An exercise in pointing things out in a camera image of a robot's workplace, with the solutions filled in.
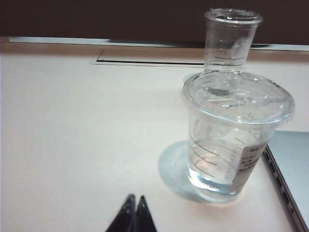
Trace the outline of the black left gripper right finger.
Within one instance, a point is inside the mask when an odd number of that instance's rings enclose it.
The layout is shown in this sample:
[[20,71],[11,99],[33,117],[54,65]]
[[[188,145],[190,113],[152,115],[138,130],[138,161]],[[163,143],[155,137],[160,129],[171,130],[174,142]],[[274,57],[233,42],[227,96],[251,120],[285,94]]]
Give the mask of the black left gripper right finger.
[[136,210],[136,231],[157,232],[146,198],[143,195],[140,197]]

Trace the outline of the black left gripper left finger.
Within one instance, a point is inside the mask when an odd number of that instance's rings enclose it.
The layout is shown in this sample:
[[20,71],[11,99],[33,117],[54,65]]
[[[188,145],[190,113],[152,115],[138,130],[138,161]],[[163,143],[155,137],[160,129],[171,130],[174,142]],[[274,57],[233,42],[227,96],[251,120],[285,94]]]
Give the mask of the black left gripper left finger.
[[106,232],[134,232],[135,206],[136,197],[134,194],[129,194]]

